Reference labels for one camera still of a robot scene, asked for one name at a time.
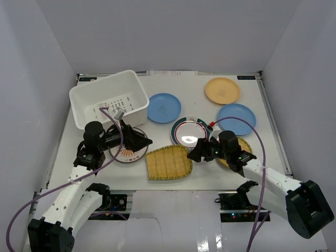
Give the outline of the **fan shaped bamboo tray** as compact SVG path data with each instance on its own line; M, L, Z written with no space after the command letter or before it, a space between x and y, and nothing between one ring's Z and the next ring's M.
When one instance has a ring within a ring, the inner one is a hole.
M148 180L168 181L189 176L193 163L187 158L188 148L183 145L169 145L148 152L145 155Z

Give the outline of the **green rimmed white plate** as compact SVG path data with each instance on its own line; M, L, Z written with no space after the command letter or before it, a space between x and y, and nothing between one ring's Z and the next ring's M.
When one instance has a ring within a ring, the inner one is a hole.
M174 144L194 149L199 138L208 138L210 132L207 124L196 117L183 117L174 122L171 127L171 139Z

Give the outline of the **blue plate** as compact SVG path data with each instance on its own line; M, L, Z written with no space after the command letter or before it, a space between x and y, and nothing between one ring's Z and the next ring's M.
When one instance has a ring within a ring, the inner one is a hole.
M256 117L254 113L246 106L239 103L231 103L223 106L218 114L217 118L226 118L219 122L220 127L223 130L233 131L236 135L247 135L252 133L252 128L245 123L248 122L252 127L256 126Z
M177 119L181 113L181 102L169 93L158 93L149 98L148 118L156 123L165 124Z

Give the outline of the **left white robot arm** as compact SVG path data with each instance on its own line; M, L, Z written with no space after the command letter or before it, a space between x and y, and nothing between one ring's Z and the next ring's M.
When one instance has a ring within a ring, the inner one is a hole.
M109 187L94 183L105 161L105 151L126 148L137 152L153 141L123 121L108 130L98 121L89 122L68 179L52 206L28 225L31 251L72 251L79 228L96 209L110 206Z

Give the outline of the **round bamboo tray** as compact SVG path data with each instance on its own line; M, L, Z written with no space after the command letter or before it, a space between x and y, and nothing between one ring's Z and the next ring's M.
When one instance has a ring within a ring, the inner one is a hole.
M246 151L246 152L249 152L249 153L253 153L252 148L250 147L250 145L248 144L248 142L246 140L244 140L242 138L237 138L237 139L238 139L238 143L239 143L239 145L240 145L240 147L241 147L241 149L243 151ZM221 165L223 165L224 167L229 168L229 165L228 165L228 163L227 163L226 160L224 160L224 159L216 159L216 160Z

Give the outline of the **orange sunburst pattern plate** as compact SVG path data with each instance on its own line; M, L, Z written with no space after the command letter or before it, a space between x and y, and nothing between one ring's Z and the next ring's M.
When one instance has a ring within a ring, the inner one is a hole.
M147 137L146 133L143 130L136 128L136 127L134 127L133 129L139 133L144 134L145 137ZM119 147L117 146L115 148L109 149L109 154L112 158L116 155L118 148ZM137 152L132 152L130 150L127 150L123 145L123 148L121 149L121 151L119 152L115 160L120 163L134 163L140 160L143 156L145 156L147 151L148 151L148 146L146 146L145 148Z

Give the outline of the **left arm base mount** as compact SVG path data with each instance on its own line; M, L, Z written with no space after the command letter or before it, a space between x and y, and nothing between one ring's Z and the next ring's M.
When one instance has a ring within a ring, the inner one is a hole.
M132 194L111 194L106 199L106 203L91 214L89 220L127 221L130 217L132 202Z

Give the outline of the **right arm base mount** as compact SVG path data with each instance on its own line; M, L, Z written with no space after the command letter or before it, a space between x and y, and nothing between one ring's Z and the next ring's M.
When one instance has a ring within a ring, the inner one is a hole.
M257 206L246 203L236 191L219 193L215 203L220 205L221 223L253 223Z

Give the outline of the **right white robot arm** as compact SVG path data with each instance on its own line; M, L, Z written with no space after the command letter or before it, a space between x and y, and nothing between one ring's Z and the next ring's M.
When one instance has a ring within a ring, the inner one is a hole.
M287 220L305 239L334 220L334 213L317 183L301 182L263 166L255 155L242 149L232 131L223 131L217 138L199 138L187 158L197 163L225 160L233 172L248 179L237 189L237 203L241 208L250 209L261 202L262 208ZM263 194L262 201L257 199L258 189Z

